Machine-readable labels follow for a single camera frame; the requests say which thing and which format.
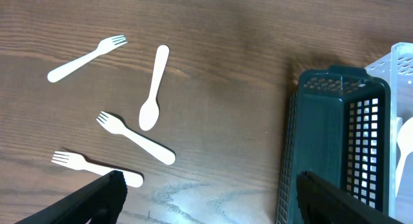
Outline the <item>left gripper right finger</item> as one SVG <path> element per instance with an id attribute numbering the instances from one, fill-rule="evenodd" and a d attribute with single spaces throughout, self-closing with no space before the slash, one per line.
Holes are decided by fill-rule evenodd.
<path id="1" fill-rule="evenodd" d="M 305 224 L 401 224 L 310 171 L 296 178 L 297 202 Z"/>

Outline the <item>clear plastic basket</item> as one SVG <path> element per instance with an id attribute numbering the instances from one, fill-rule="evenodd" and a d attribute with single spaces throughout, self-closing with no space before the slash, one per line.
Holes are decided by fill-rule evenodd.
<path id="1" fill-rule="evenodd" d="M 412 223 L 412 153 L 407 156 L 396 195 L 396 168 L 400 158 L 398 132 L 404 122 L 412 118 L 412 43 L 396 43 L 387 55 L 366 66 L 365 70 L 390 86 L 389 216 L 402 223 Z"/>

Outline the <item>white spoon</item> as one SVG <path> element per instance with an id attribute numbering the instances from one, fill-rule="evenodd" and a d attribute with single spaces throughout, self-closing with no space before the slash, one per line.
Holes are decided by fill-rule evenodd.
<path id="1" fill-rule="evenodd" d="M 170 49 L 166 45 L 160 45 L 157 48 L 148 98 L 142 105 L 139 113 L 139 126 L 144 131 L 153 128 L 159 118 L 157 93 L 166 68 L 169 53 Z"/>
<path id="2" fill-rule="evenodd" d="M 401 126 L 398 132 L 397 144 L 400 149 L 400 158 L 396 168 L 396 195 L 399 191 L 407 156 L 412 153 L 412 118 Z"/>

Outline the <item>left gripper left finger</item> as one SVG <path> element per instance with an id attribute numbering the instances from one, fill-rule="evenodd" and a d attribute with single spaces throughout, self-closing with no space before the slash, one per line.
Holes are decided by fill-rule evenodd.
<path id="1" fill-rule="evenodd" d="M 114 170 L 19 223 L 116 223 L 127 192 L 123 173 Z"/>

